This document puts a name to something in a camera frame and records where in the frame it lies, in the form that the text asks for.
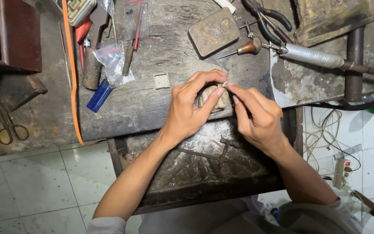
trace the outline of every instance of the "right hand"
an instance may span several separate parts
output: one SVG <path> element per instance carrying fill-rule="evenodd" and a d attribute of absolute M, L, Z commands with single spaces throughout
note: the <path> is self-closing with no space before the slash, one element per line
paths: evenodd
<path fill-rule="evenodd" d="M 256 148 L 276 159 L 290 146 L 281 129 L 282 108 L 255 88 L 243 89 L 228 83 L 235 94 L 233 101 L 238 119 L 238 131 Z"/>

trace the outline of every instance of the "hand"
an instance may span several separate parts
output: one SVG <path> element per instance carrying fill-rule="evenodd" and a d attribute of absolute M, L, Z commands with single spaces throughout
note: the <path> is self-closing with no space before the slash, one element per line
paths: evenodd
<path fill-rule="evenodd" d="M 175 147 L 185 138 L 195 134 L 206 123 L 225 89 L 213 90 L 201 108 L 194 105 L 197 93 L 208 82 L 223 83 L 226 78 L 227 74 L 218 69 L 211 72 L 196 72 L 185 84 L 172 89 L 167 121 L 160 131 L 166 136 L 166 142 Z"/>
<path fill-rule="evenodd" d="M 244 90 L 230 83 L 227 87 L 235 94 L 233 101 L 238 119 L 238 131 L 267 156 L 274 160 L 280 157 L 289 145 L 280 124 L 282 108 L 255 88 Z M 251 113 L 251 117 L 248 116 L 247 110 Z"/>

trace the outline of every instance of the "left hand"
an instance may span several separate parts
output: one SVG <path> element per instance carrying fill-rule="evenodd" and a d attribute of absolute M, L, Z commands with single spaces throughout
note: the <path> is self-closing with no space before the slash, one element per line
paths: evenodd
<path fill-rule="evenodd" d="M 172 89 L 167 121 L 160 131 L 160 134 L 166 138 L 165 142 L 171 144 L 173 148 L 185 138 L 195 134 L 206 123 L 225 89 L 215 89 L 201 108 L 194 105 L 197 93 L 207 83 L 212 81 L 223 83 L 226 78 L 227 74 L 219 69 L 196 72 L 185 84 Z"/>

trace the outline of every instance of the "fingernail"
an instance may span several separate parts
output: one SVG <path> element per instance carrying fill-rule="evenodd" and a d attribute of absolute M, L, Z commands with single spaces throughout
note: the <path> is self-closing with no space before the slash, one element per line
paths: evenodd
<path fill-rule="evenodd" d="M 233 96 L 233 102 L 235 104 L 238 104 L 239 103 L 239 99 L 236 96 Z"/>
<path fill-rule="evenodd" d="M 224 93 L 224 88 L 219 88 L 219 90 L 217 91 L 217 95 L 219 97 L 221 97 L 221 95 Z"/>

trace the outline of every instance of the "sleeve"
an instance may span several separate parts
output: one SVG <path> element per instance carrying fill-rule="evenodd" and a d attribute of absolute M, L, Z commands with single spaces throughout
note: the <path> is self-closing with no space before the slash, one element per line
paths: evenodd
<path fill-rule="evenodd" d="M 125 234 L 126 221 L 120 217 L 100 217 L 93 219 L 86 234 Z"/>
<path fill-rule="evenodd" d="M 360 221 L 339 199 L 330 205 L 296 204 L 280 207 L 278 224 L 297 233 L 361 234 Z"/>

